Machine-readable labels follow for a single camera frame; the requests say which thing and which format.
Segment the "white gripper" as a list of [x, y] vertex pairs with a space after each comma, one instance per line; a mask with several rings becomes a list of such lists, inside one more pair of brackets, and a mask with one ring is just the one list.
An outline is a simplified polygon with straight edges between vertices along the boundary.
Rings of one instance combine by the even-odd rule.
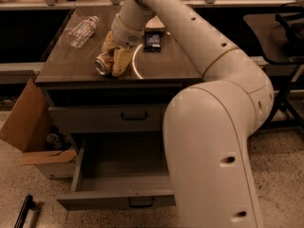
[[101, 54], [102, 59], [105, 61], [114, 58], [113, 77], [119, 77], [124, 73], [133, 56], [133, 52], [129, 47], [136, 46], [142, 38], [142, 30], [129, 28], [123, 23], [119, 14], [115, 15], [111, 31], [104, 39]]

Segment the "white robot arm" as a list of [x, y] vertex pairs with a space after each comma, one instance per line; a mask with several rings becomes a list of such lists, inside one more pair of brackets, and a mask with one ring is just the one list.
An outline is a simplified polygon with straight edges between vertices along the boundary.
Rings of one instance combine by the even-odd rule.
[[184, 228], [263, 228], [247, 140], [266, 121], [274, 89], [243, 50], [181, 0], [124, 0], [111, 26], [135, 46], [159, 17], [203, 81], [180, 91], [163, 118], [163, 144]]

